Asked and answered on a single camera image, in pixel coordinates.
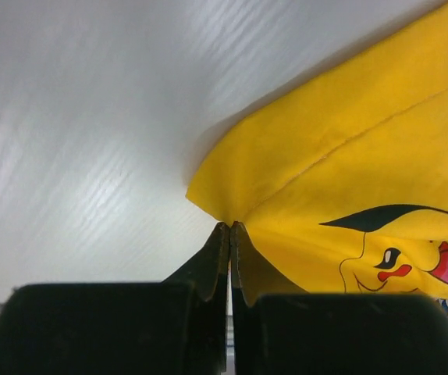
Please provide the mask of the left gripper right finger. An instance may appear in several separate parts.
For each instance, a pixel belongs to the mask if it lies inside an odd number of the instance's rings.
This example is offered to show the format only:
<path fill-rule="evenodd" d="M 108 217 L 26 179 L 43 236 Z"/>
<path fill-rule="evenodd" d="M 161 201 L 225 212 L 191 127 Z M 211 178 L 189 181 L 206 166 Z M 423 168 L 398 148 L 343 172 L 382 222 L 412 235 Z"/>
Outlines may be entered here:
<path fill-rule="evenodd" d="M 310 294 L 230 230 L 238 374 L 448 374 L 448 320 L 422 295 Z"/>

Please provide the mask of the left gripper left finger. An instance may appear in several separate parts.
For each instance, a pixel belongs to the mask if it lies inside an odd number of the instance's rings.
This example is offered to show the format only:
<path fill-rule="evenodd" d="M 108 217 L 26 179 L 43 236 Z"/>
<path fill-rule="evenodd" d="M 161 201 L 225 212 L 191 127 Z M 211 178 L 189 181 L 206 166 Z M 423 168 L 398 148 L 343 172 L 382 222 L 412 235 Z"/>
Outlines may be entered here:
<path fill-rule="evenodd" d="M 161 282 L 29 284 L 0 312 L 0 374 L 219 374 L 229 227 Z"/>

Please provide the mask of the yellow pikachu cloth placemat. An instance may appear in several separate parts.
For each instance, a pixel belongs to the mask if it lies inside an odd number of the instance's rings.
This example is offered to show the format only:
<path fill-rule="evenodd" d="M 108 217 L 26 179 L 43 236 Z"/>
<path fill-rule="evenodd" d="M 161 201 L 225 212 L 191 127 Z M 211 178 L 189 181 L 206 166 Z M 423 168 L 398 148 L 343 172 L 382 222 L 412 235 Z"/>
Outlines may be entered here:
<path fill-rule="evenodd" d="M 187 198 L 305 291 L 448 301 L 448 2 L 238 123 Z"/>

